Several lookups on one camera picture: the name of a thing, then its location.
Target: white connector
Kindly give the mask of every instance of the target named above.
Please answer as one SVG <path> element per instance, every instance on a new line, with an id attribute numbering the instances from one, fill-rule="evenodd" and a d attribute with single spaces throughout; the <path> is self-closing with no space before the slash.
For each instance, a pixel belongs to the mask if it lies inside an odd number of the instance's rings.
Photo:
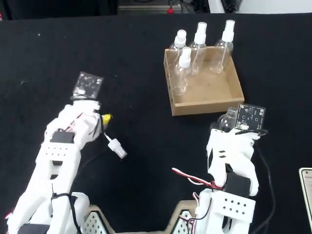
<path id="1" fill-rule="evenodd" d="M 116 138 L 111 139 L 106 133 L 104 133 L 104 135 L 109 141 L 108 147 L 112 151 L 114 151 L 118 155 L 118 157 L 120 157 L 121 159 L 126 157 L 127 152 L 123 149 L 123 147 L 121 146 L 121 143 Z"/>

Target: white spray nozzle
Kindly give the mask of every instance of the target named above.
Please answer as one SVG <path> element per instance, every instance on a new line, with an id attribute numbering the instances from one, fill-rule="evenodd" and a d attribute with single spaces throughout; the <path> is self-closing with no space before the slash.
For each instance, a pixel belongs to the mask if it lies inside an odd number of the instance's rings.
<path id="1" fill-rule="evenodd" d="M 234 38 L 234 20 L 227 20 L 225 23 L 225 28 L 222 34 L 222 40 L 225 42 L 232 42 Z"/>
<path id="2" fill-rule="evenodd" d="M 185 30 L 181 29 L 177 32 L 175 37 L 175 46 L 177 48 L 183 48 L 186 43 L 186 32 Z"/>
<path id="3" fill-rule="evenodd" d="M 184 47 L 179 59 L 179 66 L 182 68 L 188 68 L 191 64 L 191 49 L 190 47 Z"/>
<path id="4" fill-rule="evenodd" d="M 207 24 L 205 22 L 199 22 L 197 26 L 197 31 L 195 33 L 194 42 L 196 44 L 205 44 L 206 41 L 206 29 Z"/>

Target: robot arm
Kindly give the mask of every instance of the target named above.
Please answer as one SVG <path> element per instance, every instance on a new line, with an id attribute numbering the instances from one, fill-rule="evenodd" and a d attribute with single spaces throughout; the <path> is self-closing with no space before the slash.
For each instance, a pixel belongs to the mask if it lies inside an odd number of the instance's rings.
<path id="1" fill-rule="evenodd" d="M 255 207 L 249 196 L 255 196 L 259 187 L 251 158 L 254 141 L 267 132 L 261 129 L 263 117 L 264 108 L 240 105 L 232 120 L 221 117 L 221 128 L 211 129 L 206 147 L 208 173 L 223 190 L 200 193 L 194 234 L 248 233 Z M 227 223 L 222 228 L 224 218 Z"/>
<path id="2" fill-rule="evenodd" d="M 104 129 L 105 123 L 98 113 L 100 104 L 95 100 L 102 80 L 81 73 L 74 89 L 74 95 L 80 98 L 76 98 L 73 105 L 66 105 L 47 125 L 29 184 L 8 218 L 8 234 L 82 233 L 80 228 L 77 230 L 71 213 L 71 187 L 78 171 L 81 149 Z M 54 199 L 61 194 L 69 196 Z M 81 227 L 89 199 L 81 193 L 73 195 L 76 197 L 75 219 Z"/>

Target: transparent bottle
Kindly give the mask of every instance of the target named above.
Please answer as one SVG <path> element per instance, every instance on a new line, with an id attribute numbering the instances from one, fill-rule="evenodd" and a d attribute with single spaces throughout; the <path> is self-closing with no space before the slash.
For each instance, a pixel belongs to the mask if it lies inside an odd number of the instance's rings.
<path id="1" fill-rule="evenodd" d="M 190 44 L 190 48 L 192 50 L 192 76 L 196 76 L 199 73 L 206 56 L 206 29 L 207 24 L 205 22 L 199 22 L 197 26 L 197 32 L 195 33 L 194 41 Z"/>
<path id="2" fill-rule="evenodd" d="M 229 57 L 233 51 L 234 20 L 227 20 L 223 31 L 222 39 L 215 44 L 215 52 L 209 63 L 209 68 L 214 73 L 223 72 Z"/>
<path id="3" fill-rule="evenodd" d="M 188 84 L 188 75 L 190 74 L 191 49 L 184 47 L 179 62 L 174 68 L 174 77 L 172 80 L 172 91 L 175 95 L 183 95 Z"/>
<path id="4" fill-rule="evenodd" d="M 226 114 L 220 116 L 217 121 L 217 129 L 228 133 L 235 127 L 235 121 L 237 116 L 237 109 L 230 107 Z"/>
<path id="5" fill-rule="evenodd" d="M 186 43 L 186 32 L 185 30 L 181 29 L 177 32 L 175 41 L 170 45 L 169 49 L 173 50 L 173 59 L 171 64 L 169 65 L 176 65 L 179 57 L 181 56 L 182 49 Z"/>

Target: black background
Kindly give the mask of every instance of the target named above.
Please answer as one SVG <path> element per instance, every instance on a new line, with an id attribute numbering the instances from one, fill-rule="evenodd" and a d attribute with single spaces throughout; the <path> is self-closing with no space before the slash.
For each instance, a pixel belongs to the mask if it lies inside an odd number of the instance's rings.
<path id="1" fill-rule="evenodd" d="M 106 77 L 102 110 L 108 129 L 128 152 L 110 150 L 79 174 L 74 191 L 98 205 L 117 232 L 164 230 L 178 201 L 203 188 L 171 167 L 207 178 L 206 144 L 218 114 L 172 117 L 164 49 L 178 29 L 193 39 L 208 23 L 218 40 L 235 19 L 234 63 L 246 103 L 267 108 L 259 145 L 272 171 L 277 199 L 269 233 L 308 233 L 298 169 L 311 167 L 311 14 L 174 15 L 45 19 L 0 23 L 0 216 L 25 190 L 46 125 L 70 103 L 80 71 Z M 81 163 L 101 152 L 88 144 Z M 260 182 L 253 225 L 271 209 L 266 171 L 253 156 Z M 5 221 L 1 222 L 4 231 Z"/>

